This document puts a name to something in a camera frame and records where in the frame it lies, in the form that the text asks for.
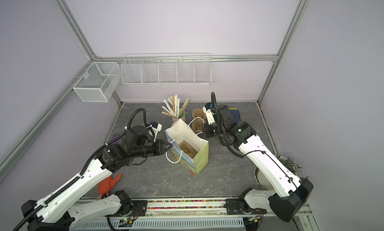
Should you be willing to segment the green paper gift bag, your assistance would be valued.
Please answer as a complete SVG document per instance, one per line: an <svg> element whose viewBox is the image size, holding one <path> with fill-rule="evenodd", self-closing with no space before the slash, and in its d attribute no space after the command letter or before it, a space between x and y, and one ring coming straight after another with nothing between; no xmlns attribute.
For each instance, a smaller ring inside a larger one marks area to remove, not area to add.
<svg viewBox="0 0 384 231"><path fill-rule="evenodd" d="M172 144L172 154L195 177L209 161L209 142L200 138L183 120L178 120L166 129L166 136Z"/></svg>

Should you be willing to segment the single brown pulp cup carrier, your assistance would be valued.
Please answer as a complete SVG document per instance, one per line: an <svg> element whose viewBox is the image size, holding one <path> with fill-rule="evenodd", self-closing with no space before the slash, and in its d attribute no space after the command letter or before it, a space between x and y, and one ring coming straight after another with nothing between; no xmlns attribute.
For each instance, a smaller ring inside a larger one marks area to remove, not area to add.
<svg viewBox="0 0 384 231"><path fill-rule="evenodd" d="M191 146L188 142L181 142L179 144L179 147L181 148L181 150L187 154L191 159L194 159L195 156L198 154L198 151L196 149L193 148L193 146Z"/></svg>

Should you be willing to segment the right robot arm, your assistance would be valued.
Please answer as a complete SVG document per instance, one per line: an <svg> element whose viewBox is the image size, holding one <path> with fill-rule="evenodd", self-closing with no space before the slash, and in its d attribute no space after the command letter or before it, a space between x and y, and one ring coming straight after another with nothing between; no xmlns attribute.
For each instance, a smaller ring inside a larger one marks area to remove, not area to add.
<svg viewBox="0 0 384 231"><path fill-rule="evenodd" d="M246 189L226 205L229 213L263 215L272 211L282 221L290 222L307 202L314 188L311 181L285 167L247 122L236 121L228 106L207 103L203 111L207 117L203 126L205 138L218 137L232 154L249 158L273 186L266 191Z"/></svg>

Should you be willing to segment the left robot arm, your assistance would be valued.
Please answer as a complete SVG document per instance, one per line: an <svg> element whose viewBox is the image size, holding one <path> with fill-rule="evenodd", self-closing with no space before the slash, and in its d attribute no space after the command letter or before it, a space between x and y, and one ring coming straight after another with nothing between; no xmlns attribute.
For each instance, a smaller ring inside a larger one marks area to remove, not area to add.
<svg viewBox="0 0 384 231"><path fill-rule="evenodd" d="M24 218L14 229L18 231L27 224L29 231L71 231L104 216L129 215L134 205L125 191L85 205L75 203L120 168L131 165L133 159L165 154L173 145L157 138L161 129L157 122L126 127L121 135L98 148L71 180L38 201L25 202Z"/></svg>

